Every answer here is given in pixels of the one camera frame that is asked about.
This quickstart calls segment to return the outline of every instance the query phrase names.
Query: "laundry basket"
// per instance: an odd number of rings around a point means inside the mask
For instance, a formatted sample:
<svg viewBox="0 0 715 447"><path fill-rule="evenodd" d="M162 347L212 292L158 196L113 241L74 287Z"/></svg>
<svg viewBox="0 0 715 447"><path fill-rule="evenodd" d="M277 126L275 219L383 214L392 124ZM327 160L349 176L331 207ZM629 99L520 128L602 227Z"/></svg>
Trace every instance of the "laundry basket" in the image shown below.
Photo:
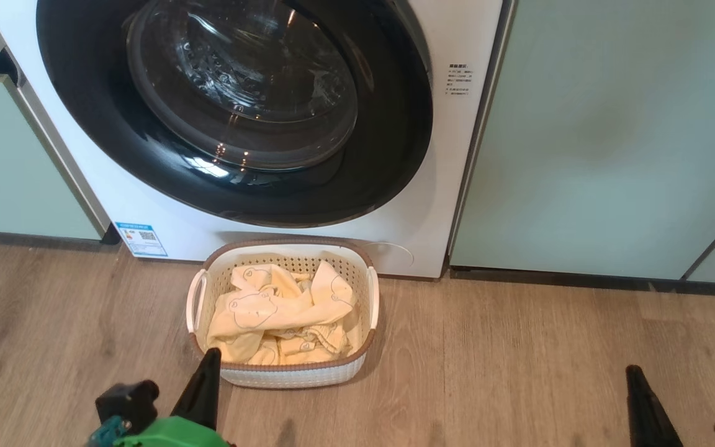
<svg viewBox="0 0 715 447"><path fill-rule="evenodd" d="M252 388L310 388L341 384L358 373L377 331L380 289L377 271L360 248L341 240L271 240L226 245L213 253L195 275L187 295L187 329L202 356L217 297L235 289L230 272L238 266L277 264L295 273L314 274L328 261L352 287L359 312L360 340L349 356L322 363L249 365L222 363L221 375L231 384Z"/></svg>

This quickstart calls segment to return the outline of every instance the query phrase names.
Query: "front-loading washing machine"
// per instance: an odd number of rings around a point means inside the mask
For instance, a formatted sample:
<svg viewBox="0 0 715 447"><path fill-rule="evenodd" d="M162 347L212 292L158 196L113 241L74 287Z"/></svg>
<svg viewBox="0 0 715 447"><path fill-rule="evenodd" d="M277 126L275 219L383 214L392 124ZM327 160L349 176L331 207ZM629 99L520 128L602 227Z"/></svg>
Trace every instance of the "front-loading washing machine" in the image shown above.
<svg viewBox="0 0 715 447"><path fill-rule="evenodd" d="M0 46L135 256L318 235L435 278L500 4L0 0Z"/></svg>

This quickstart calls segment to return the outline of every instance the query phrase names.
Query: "washing machine door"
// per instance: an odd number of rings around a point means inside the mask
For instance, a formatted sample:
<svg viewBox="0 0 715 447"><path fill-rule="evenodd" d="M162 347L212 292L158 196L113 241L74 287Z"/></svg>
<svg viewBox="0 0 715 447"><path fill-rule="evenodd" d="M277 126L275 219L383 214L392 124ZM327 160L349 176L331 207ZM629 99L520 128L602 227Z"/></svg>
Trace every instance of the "washing machine door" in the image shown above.
<svg viewBox="0 0 715 447"><path fill-rule="evenodd" d="M426 68L384 0L39 0L37 33L102 150L231 220L353 219L428 149Z"/></svg>

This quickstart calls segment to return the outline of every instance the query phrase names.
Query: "laminate flooring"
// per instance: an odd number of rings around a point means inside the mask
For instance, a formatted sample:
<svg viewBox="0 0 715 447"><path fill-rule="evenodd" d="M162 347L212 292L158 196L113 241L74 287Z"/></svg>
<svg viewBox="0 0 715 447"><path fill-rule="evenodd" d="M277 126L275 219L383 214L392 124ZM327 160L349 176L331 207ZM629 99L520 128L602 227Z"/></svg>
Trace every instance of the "laminate flooring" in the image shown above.
<svg viewBox="0 0 715 447"><path fill-rule="evenodd" d="M166 415L198 357L193 263L120 247L0 243L0 445L83 445L94 399L152 379ZM443 279L380 280L380 328L349 384L222 383L239 447L629 445L638 363L686 446L715 445L715 297Z"/></svg>

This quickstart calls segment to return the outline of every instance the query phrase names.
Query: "yellow towel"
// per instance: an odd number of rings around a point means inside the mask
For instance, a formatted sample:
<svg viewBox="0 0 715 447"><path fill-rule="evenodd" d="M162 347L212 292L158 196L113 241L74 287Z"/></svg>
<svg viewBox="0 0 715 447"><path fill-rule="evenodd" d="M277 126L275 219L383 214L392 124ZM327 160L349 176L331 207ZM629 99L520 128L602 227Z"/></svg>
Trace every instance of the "yellow towel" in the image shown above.
<svg viewBox="0 0 715 447"><path fill-rule="evenodd" d="M231 283L238 290L217 299L207 337L223 361L323 362L355 343L343 320L355 306L352 288L326 261L312 279L275 264L236 267Z"/></svg>

